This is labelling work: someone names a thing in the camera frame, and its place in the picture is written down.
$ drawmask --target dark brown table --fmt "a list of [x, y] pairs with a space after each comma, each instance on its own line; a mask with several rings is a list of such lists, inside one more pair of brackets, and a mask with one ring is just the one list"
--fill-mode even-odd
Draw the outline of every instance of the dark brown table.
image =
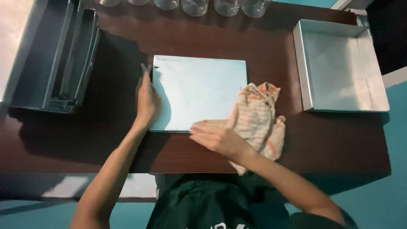
[[[73, 115], [11, 109], [0, 127], [0, 172], [98, 172], [135, 117], [140, 62], [175, 55], [245, 60], [248, 82], [281, 87], [276, 109], [287, 117], [287, 130], [278, 162], [289, 169], [301, 174], [390, 173], [380, 114], [302, 111], [292, 28], [302, 18], [355, 24], [354, 14], [278, 2], [259, 19], [241, 11], [226, 18], [213, 4], [198, 18], [151, 4], [122, 2], [96, 9], [104, 33], [83, 106]], [[148, 133], [130, 172], [234, 170], [188, 134]]]

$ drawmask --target aluminum tray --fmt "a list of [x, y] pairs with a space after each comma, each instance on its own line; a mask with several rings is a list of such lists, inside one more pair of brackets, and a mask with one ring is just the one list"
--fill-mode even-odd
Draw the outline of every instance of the aluminum tray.
[[367, 27], [301, 19], [293, 33], [303, 110], [389, 110]]

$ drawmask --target hand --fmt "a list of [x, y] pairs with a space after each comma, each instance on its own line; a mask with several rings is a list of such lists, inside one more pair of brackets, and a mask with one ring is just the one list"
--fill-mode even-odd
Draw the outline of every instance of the hand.
[[258, 155], [246, 140], [229, 128], [193, 124], [189, 132], [190, 139], [243, 167], [247, 168], [249, 161]]
[[161, 97], [150, 82], [151, 64], [141, 64], [143, 76], [138, 79], [136, 88], [137, 117], [135, 123], [150, 128], [161, 113]]

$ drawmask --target clear glass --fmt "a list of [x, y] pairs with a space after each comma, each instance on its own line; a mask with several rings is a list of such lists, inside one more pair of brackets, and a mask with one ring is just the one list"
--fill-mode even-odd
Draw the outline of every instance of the clear glass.
[[95, 2], [104, 7], [112, 7], [119, 4], [120, 0], [95, 0]]
[[209, 0], [181, 0], [184, 12], [190, 16], [204, 15], [208, 10]]
[[154, 0], [154, 5], [162, 10], [171, 10], [179, 5], [179, 0]]
[[223, 16], [230, 17], [239, 12], [239, 0], [215, 0], [216, 11]]
[[126, 1], [135, 6], [142, 6], [149, 2], [149, 0], [126, 0]]
[[244, 0], [242, 11], [251, 18], [259, 18], [264, 15], [271, 0]]

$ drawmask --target striped cloth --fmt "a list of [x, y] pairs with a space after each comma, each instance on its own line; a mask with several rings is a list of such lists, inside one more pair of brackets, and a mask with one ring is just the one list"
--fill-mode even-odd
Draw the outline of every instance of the striped cloth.
[[[281, 156], [284, 145], [285, 117], [275, 118], [280, 88], [271, 83], [263, 83], [259, 87], [247, 85], [234, 105], [227, 120], [203, 120], [197, 124], [225, 126], [244, 138], [257, 152], [271, 160]], [[246, 169], [230, 162], [239, 175]]]

